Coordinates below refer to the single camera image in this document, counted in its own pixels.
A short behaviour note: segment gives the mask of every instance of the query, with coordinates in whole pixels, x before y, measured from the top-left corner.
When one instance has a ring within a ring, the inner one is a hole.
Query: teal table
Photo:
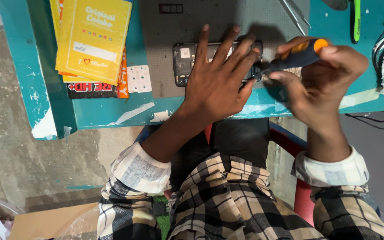
[[[138,1],[135,0],[133,4],[127,35],[127,62],[147,65]],[[361,3],[361,39],[358,44],[350,41],[349,9],[334,11],[320,0],[311,0],[310,6],[312,30],[309,35],[328,37],[336,45],[352,46],[371,61],[372,48],[384,30],[384,1]],[[0,0],[0,11],[24,105],[36,139],[63,138],[77,129],[160,124],[150,122],[154,113],[166,110],[173,113],[184,100],[184,97],[154,99],[151,92],[130,93],[128,100],[69,100],[66,85],[54,70],[56,42],[47,0]],[[377,87],[376,73],[370,67],[349,88],[340,112],[383,111],[384,95],[378,94]],[[246,108],[232,117],[291,116],[281,103],[281,95],[281,88],[255,89]],[[143,105],[148,108],[142,112],[136,110]],[[137,114],[130,114],[132,117],[126,117],[120,124],[112,124],[130,111]]]

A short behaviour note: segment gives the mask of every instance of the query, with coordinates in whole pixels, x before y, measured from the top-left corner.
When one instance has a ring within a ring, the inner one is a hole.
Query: black trousers
[[[150,132],[160,125],[150,126]],[[183,145],[171,160],[170,182],[172,192],[178,191],[186,177],[207,157],[220,152],[223,166],[230,171],[230,156],[250,161],[254,166],[266,168],[269,143],[269,119],[221,120],[213,123],[210,144],[204,132]]]

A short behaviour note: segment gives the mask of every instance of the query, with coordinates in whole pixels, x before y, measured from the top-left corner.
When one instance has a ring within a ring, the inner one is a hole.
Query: checkered shirt sleeve
[[[384,223],[368,194],[364,158],[351,155],[335,163],[313,160],[301,152],[291,174],[312,186],[315,228],[329,239],[384,239]]]
[[[112,175],[101,190],[99,240],[161,239],[152,214],[152,197],[164,190],[171,163],[149,156],[136,142],[111,164]]]

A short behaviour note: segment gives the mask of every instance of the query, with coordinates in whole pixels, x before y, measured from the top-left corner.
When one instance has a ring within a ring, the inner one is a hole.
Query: plaid shirt
[[[219,154],[210,156],[171,195],[167,239],[384,239],[384,223],[366,186],[369,174],[354,148],[337,163],[304,153],[296,157],[291,173],[314,186],[315,227],[275,198],[269,172],[240,158],[230,160],[226,172]],[[153,159],[136,142],[111,168],[99,204],[99,239],[161,239],[148,194],[169,188],[171,164]]]

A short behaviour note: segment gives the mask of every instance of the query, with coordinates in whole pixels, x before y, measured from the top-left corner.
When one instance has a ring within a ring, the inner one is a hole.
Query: tweezers
[[[303,36],[306,36],[305,31],[302,29],[302,27],[299,24],[299,21],[297,20],[296,14],[298,14],[298,16],[309,26],[310,29],[312,28],[309,21],[306,19],[305,15],[300,10],[300,8],[293,2],[293,0],[279,0],[279,2],[281,3],[282,7],[284,7],[285,12],[287,12],[288,16],[293,21],[293,23],[301,31]]]

